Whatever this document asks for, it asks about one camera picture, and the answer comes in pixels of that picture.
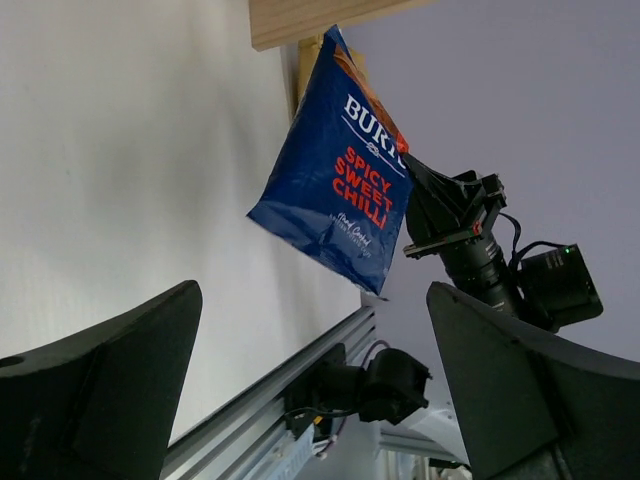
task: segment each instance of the white surface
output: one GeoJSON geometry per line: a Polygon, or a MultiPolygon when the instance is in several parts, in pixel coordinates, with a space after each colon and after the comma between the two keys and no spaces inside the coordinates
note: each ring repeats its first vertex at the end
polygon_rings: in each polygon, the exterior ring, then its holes
{"type": "Polygon", "coordinates": [[[359,306],[245,219],[289,126],[245,0],[0,6],[0,357],[174,284],[205,306],[174,438],[359,306]]]}

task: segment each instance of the wall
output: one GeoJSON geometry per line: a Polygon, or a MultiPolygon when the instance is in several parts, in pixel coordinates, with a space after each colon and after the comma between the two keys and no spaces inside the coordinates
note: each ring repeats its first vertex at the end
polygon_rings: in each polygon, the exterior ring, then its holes
{"type": "Polygon", "coordinates": [[[359,306],[252,224],[289,128],[235,0],[0,9],[0,358],[187,278],[204,310],[174,438],[359,306]]]}
{"type": "MultiPolygon", "coordinates": [[[[640,2],[442,0],[346,31],[371,82],[431,167],[497,172],[521,246],[577,242],[605,305],[561,334],[640,361],[640,2]]],[[[508,249],[512,230],[496,233],[508,249]]],[[[389,275],[381,328],[440,372],[424,297],[436,258],[389,275]]]]}

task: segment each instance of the blue chip bag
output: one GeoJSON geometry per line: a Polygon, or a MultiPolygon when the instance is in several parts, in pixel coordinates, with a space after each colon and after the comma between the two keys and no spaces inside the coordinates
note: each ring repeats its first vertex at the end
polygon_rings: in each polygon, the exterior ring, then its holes
{"type": "Polygon", "coordinates": [[[265,191],[248,216],[379,295],[412,188],[401,160],[407,151],[333,27],[324,35],[265,191]]]}

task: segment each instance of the snack packet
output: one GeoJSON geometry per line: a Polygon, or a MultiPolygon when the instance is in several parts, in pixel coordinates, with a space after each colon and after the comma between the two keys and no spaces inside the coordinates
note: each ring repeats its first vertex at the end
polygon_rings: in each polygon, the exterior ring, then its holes
{"type": "Polygon", "coordinates": [[[412,187],[407,151],[334,26],[248,217],[379,295],[412,187]]]}

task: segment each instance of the wooden plank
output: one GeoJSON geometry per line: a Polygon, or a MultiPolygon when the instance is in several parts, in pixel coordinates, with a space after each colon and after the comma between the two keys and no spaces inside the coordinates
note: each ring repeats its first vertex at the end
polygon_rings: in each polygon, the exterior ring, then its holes
{"type": "Polygon", "coordinates": [[[256,50],[297,42],[331,25],[349,26],[436,0],[249,0],[256,50]]]}

